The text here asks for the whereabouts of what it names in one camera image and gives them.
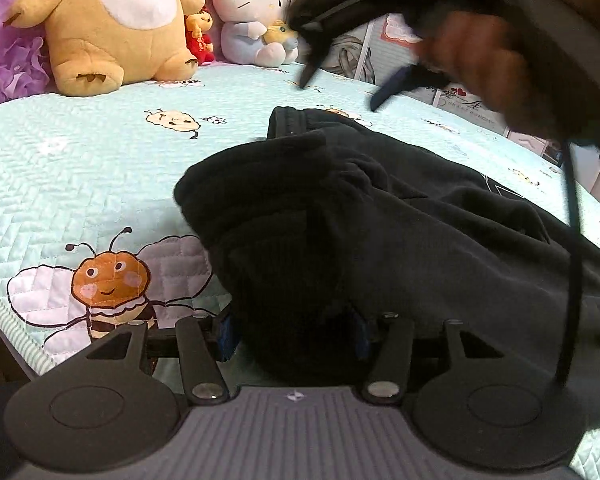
pink cheek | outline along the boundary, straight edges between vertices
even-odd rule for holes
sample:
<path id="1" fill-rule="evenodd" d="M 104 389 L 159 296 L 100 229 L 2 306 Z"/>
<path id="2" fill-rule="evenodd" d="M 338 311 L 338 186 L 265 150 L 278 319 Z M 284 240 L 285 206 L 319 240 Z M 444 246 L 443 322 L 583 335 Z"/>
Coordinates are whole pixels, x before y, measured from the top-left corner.
<path id="1" fill-rule="evenodd" d="M 125 285 L 139 287 L 142 283 L 142 276 L 137 272 L 129 271 L 125 272 L 125 277 L 122 278 L 122 281 Z"/>
<path id="2" fill-rule="evenodd" d="M 80 295 L 88 299 L 93 298 L 97 291 L 98 286 L 95 283 L 89 283 L 80 287 Z"/>

stuffed animal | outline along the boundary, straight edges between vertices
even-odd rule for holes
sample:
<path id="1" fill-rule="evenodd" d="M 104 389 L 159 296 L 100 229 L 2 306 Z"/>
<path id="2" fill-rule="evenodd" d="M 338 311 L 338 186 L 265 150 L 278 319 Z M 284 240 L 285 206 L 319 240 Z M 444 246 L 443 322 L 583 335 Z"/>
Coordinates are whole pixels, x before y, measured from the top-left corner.
<path id="1" fill-rule="evenodd" d="M 298 33 L 291 30 L 282 20 L 273 22 L 267 31 L 262 35 L 265 43 L 281 43 L 287 52 L 298 48 Z"/>
<path id="2" fill-rule="evenodd" d="M 197 60 L 187 48 L 184 14 L 205 0 L 16 0 L 7 25 L 45 22 L 58 90 L 93 96 L 155 79 L 187 80 Z"/>
<path id="3" fill-rule="evenodd" d="M 222 54 L 237 64 L 255 64 L 276 68 L 293 63 L 298 43 L 273 41 L 267 33 L 282 15 L 282 0 L 213 0 L 218 16 L 224 21 L 221 33 Z"/>
<path id="4" fill-rule="evenodd" d="M 187 29 L 187 48 L 190 53 L 196 56 L 198 65 L 216 60 L 214 55 L 214 44 L 211 42 L 211 37 L 205 34 L 212 25 L 214 20 L 211 18 L 206 7 L 191 16 L 185 18 Z"/>

bee antenna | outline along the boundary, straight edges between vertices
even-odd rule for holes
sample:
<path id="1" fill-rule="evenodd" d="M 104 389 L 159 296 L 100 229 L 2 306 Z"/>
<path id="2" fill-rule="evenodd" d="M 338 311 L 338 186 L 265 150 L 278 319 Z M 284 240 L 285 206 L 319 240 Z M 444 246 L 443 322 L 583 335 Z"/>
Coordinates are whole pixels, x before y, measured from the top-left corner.
<path id="1" fill-rule="evenodd" d="M 133 231 L 134 231 L 134 230 L 133 230 L 131 227 L 127 226 L 127 227 L 125 227 L 124 229 L 122 229 L 122 231 L 120 231 L 120 232 L 119 232 L 117 235 L 115 235 L 115 236 L 113 237 L 113 240 L 112 240 L 112 241 L 111 241 L 111 243 L 109 244 L 109 252 L 111 252 L 111 251 L 113 250 L 113 243 L 114 243 L 114 242 L 115 242 L 115 241 L 118 239 L 118 237 L 119 237 L 121 234 L 132 233 Z"/>
<path id="2" fill-rule="evenodd" d="M 85 247 L 88 247 L 89 250 L 93 253 L 93 256 L 96 256 L 96 251 L 93 250 L 93 247 L 91 247 L 87 242 L 82 242 L 79 244 L 67 244 L 64 246 L 64 250 L 71 252 L 73 251 L 76 247 L 84 245 Z"/>

bed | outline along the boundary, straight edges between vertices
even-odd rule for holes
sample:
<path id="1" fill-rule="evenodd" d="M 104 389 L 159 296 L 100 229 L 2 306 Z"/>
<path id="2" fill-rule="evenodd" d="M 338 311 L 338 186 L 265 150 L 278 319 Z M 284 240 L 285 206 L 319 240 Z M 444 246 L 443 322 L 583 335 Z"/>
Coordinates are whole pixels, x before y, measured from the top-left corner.
<path id="1" fill-rule="evenodd" d="M 130 320 L 151 304 L 158 326 L 169 327 L 228 304 L 172 190 L 191 164 L 263 139 L 275 106 L 344 114 L 489 175 L 566 220 L 561 170 L 525 148 L 406 96 L 372 113 L 373 87 L 342 76 L 321 72 L 299 91 L 298 70 L 214 63 L 193 81 L 0 105 L 0 331 L 33 373 L 102 336 L 106 328 L 89 332 L 87 318 L 102 320 L 103 309 Z M 600 204 L 580 195 L 584 234 L 600 247 Z M 98 273 L 102 290 L 86 279 Z M 97 291 L 107 297 L 94 298 Z M 232 388 L 273 382 L 240 347 L 222 372 Z M 160 361 L 155 375 L 179 388 L 177 363 Z M 600 479 L 600 430 L 586 435 L 573 468 Z"/>

small red plush doll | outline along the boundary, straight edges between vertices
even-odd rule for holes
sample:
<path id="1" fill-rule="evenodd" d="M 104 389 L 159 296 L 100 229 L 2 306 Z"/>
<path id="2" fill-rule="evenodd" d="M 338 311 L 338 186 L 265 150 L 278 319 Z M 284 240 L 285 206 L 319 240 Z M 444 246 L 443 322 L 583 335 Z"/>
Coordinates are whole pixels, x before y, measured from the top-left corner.
<path id="1" fill-rule="evenodd" d="M 203 7 L 197 14 L 185 16 L 187 48 L 198 59 L 198 65 L 216 60 L 214 44 L 205 34 L 214 24 L 211 14 Z"/>

